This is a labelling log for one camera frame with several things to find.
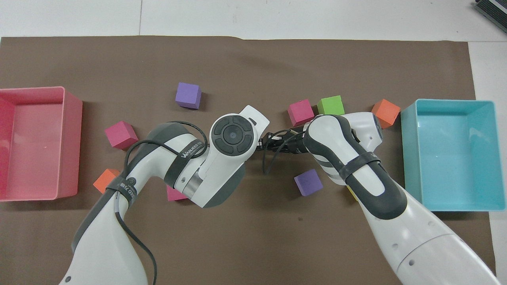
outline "pink plastic bin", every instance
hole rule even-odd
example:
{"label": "pink plastic bin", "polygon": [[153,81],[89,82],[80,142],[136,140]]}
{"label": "pink plastic bin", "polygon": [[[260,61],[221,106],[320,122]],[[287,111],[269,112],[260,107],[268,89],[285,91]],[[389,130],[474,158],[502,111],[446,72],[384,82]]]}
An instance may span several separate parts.
{"label": "pink plastic bin", "polygon": [[63,87],[0,89],[0,201],[76,195],[82,111]]}

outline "brown paper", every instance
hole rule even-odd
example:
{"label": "brown paper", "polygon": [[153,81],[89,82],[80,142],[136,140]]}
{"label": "brown paper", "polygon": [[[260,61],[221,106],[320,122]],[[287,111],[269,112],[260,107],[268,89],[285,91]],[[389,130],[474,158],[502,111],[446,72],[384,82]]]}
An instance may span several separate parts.
{"label": "brown paper", "polygon": [[[200,110],[175,103],[178,82],[200,85]],[[305,98],[315,105],[341,95],[348,113],[370,111],[383,98],[402,109],[418,98],[475,98],[467,43],[2,39],[1,88],[58,85],[84,102],[79,192],[0,204],[1,284],[57,284],[64,277],[73,235],[100,197],[93,182],[106,168],[121,170],[125,152],[104,134],[120,120],[141,139],[170,120],[192,122],[208,134],[216,118],[250,104],[271,120],[273,132],[290,127],[288,105]],[[376,153],[404,185],[399,118],[384,138]],[[358,203],[311,155],[281,154],[267,176],[261,159],[252,156],[238,189],[215,208],[168,202],[163,182],[148,182],[126,223],[155,254],[158,284],[400,283]],[[324,189],[302,197],[294,176],[311,168]],[[487,212],[438,216],[494,270]],[[134,247],[151,280],[149,258]]]}

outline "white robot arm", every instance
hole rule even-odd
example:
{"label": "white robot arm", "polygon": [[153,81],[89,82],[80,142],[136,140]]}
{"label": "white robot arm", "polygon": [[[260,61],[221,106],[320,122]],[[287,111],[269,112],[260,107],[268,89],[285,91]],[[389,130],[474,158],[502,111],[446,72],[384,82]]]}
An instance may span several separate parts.
{"label": "white robot arm", "polygon": [[157,126],[147,137],[151,142],[139,148],[82,222],[72,242],[73,260],[60,285],[148,284],[120,223],[145,183],[157,176],[200,207],[219,205],[240,183],[244,162],[268,124],[251,106],[239,114],[224,115],[212,125],[205,152],[205,143],[181,123]]}
{"label": "white robot arm", "polygon": [[322,115],[305,129],[304,146],[332,181],[354,192],[403,284],[500,284],[458,235],[382,167],[372,152],[382,142],[372,113]]}

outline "plastic container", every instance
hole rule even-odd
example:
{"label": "plastic container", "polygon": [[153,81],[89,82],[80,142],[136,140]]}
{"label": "plastic container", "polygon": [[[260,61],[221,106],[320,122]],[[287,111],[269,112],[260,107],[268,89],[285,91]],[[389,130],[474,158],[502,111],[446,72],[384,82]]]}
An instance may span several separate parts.
{"label": "plastic container", "polygon": [[429,210],[505,209],[493,102],[416,100],[402,136],[406,189]]}
{"label": "plastic container", "polygon": [[63,87],[0,89],[0,201],[77,193],[82,109]]}

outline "purple cube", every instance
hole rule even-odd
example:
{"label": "purple cube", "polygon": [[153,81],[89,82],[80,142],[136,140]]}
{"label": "purple cube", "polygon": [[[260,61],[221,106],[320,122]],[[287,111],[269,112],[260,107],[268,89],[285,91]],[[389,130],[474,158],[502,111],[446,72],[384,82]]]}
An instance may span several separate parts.
{"label": "purple cube", "polygon": [[201,88],[199,85],[178,83],[176,91],[176,103],[182,107],[199,109],[201,102]]}
{"label": "purple cube", "polygon": [[309,171],[294,177],[294,180],[296,181],[299,191],[303,196],[308,196],[323,188],[322,182],[320,182],[315,169],[310,169]]}

